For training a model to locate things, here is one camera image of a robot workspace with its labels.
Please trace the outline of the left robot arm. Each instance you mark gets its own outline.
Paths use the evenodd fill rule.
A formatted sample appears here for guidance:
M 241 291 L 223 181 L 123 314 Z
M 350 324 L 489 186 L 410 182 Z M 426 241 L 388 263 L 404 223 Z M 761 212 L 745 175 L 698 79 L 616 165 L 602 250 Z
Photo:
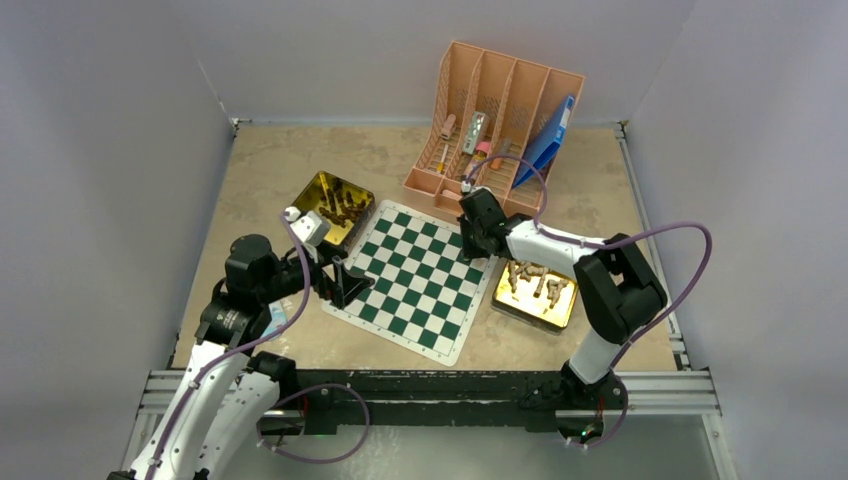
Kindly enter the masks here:
M 211 479 L 245 436 L 258 430 L 266 411 L 306 409 L 306 395 L 333 389 L 331 383 L 301 386 L 295 361 L 254 349 L 299 317 L 293 314 L 268 332 L 274 302 L 315 292 L 345 307 L 375 281 L 348 271 L 338 256 L 313 260 L 302 243 L 295 250 L 295 259 L 279 257 L 259 234 L 233 242 L 165 415 L 130 467 L 110 478 Z

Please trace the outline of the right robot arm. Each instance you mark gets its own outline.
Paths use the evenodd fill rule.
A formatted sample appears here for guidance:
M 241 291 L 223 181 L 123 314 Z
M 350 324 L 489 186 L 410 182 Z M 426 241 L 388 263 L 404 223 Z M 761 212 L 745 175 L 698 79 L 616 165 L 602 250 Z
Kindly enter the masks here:
M 573 406 L 588 405 L 625 343 L 667 305 L 654 270 L 627 235 L 603 240 L 545 231 L 529 215 L 507 216 L 485 187 L 464 184 L 459 205 L 466 257 L 529 262 L 576 282 L 589 330 L 564 365 L 561 392 Z

